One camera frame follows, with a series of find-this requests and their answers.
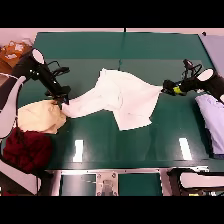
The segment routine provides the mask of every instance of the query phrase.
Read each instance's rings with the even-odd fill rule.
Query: lavender cloth
[[[215,69],[219,75],[224,77],[224,36],[199,35]]]
[[[204,94],[195,98],[211,134],[214,155],[224,155],[224,105],[213,96]]]

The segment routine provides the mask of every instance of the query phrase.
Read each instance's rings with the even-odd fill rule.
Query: metal bracket
[[[96,174],[96,196],[118,196],[118,173]]]

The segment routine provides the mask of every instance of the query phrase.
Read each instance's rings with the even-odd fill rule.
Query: white cloth
[[[76,118],[100,111],[112,111],[120,130],[151,124],[151,116],[161,86],[150,85],[134,75],[117,70],[102,69],[95,88],[62,104],[68,117]]]

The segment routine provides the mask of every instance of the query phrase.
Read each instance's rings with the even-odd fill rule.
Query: yellow cloth
[[[23,131],[56,134],[66,122],[66,116],[55,100],[28,104],[18,110],[18,126]]]

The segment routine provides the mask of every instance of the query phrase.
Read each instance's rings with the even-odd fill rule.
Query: table surface
[[[70,99],[94,87],[102,68],[130,72],[142,80],[162,85],[164,79],[179,81],[182,60],[212,63],[197,35],[158,33],[70,32],[38,33],[34,47],[48,62],[58,60],[70,73],[58,77],[70,85]],[[29,81],[20,94],[19,107],[46,99],[39,81]],[[204,121],[194,100],[196,94],[172,97],[161,94],[151,117],[152,124],[119,131],[113,114],[100,111],[86,117],[67,119],[52,135],[54,152],[48,169],[113,169],[209,165],[224,168],[209,159]],[[184,161],[179,138],[186,138],[193,160]],[[84,140],[83,162],[74,163],[75,140]]]

